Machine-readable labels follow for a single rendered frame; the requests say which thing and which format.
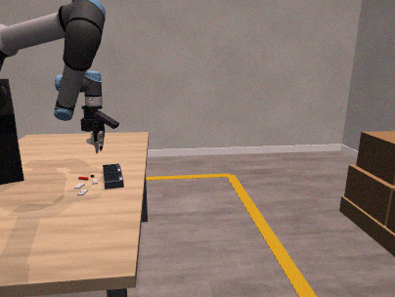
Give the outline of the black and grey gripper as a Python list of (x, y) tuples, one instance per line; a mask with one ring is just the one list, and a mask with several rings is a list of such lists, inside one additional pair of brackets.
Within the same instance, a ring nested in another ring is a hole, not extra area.
[(81, 131), (93, 131), (91, 133), (91, 138), (87, 139), (86, 142), (87, 144), (95, 146), (96, 153), (98, 153), (99, 150), (102, 151), (105, 138), (105, 124), (93, 116), (94, 113), (101, 108), (102, 106), (82, 106), (84, 117), (80, 119)]

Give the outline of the dark grey rack of three bins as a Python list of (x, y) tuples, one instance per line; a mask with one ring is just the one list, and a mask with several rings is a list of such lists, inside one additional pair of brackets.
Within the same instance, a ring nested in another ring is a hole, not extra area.
[(103, 165), (105, 190), (124, 188), (122, 171), (118, 164)]

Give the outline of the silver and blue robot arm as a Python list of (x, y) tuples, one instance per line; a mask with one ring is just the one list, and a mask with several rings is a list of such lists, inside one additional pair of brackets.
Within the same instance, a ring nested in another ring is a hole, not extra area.
[(10, 26), (0, 23), (0, 70), (5, 58), (20, 49), (64, 38), (64, 71), (55, 79), (59, 91), (55, 117), (72, 119), (79, 92), (85, 94), (85, 105), (101, 106), (101, 73), (86, 70), (101, 44), (105, 15), (99, 0), (72, 0), (52, 15)]

